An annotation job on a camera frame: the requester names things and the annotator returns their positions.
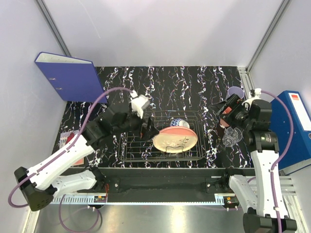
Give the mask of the lavender plastic cup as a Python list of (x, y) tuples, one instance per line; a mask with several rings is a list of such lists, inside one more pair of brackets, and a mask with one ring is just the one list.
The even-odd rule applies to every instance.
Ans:
[(244, 90), (240, 87), (232, 86), (228, 88), (225, 99), (228, 99), (234, 94), (238, 95), (240, 99), (244, 98)]

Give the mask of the pink plastic cup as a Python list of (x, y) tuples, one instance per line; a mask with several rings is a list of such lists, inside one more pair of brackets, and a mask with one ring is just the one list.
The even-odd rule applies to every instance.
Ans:
[[(229, 112), (231, 112), (232, 109), (230, 107), (227, 107), (224, 111), (223, 114), (228, 114)], [(220, 126), (222, 128), (228, 128), (229, 124), (227, 124), (222, 118), (220, 119)]]

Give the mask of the pink beige plate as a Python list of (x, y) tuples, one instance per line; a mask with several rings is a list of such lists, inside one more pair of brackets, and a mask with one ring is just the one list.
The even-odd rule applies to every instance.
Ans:
[(156, 149), (166, 153), (182, 153), (193, 148), (198, 142), (197, 134), (190, 128), (170, 126), (162, 129), (153, 138)]

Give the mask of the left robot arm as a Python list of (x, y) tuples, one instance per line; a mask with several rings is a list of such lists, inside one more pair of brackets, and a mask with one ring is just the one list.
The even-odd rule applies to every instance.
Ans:
[(14, 175), (27, 206), (38, 211), (63, 194), (80, 190), (102, 191), (105, 177), (96, 168), (65, 177), (61, 174), (104, 146), (113, 135), (130, 132), (142, 141), (156, 136), (159, 131), (154, 127), (154, 120), (151, 117), (144, 119), (143, 110), (136, 109), (131, 103), (112, 104), (94, 120), (85, 121), (80, 131), (50, 157), (33, 167), (15, 170)]

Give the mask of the clear glass tumbler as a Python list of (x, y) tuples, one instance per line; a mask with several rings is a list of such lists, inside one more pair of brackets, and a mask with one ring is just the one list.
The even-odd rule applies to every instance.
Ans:
[(222, 142), (226, 147), (233, 147), (242, 140), (242, 131), (239, 128), (226, 128)]

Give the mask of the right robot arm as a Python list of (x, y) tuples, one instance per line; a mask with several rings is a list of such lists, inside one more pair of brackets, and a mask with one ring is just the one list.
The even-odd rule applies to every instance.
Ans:
[(270, 130), (271, 104), (259, 95), (242, 100), (234, 94), (212, 104), (210, 109), (228, 126), (243, 130), (243, 140), (253, 161), (256, 192), (240, 172), (229, 170), (220, 181), (222, 190), (234, 192), (243, 209), (244, 231), (294, 233), (297, 223), (289, 217), (281, 192), (278, 139)]

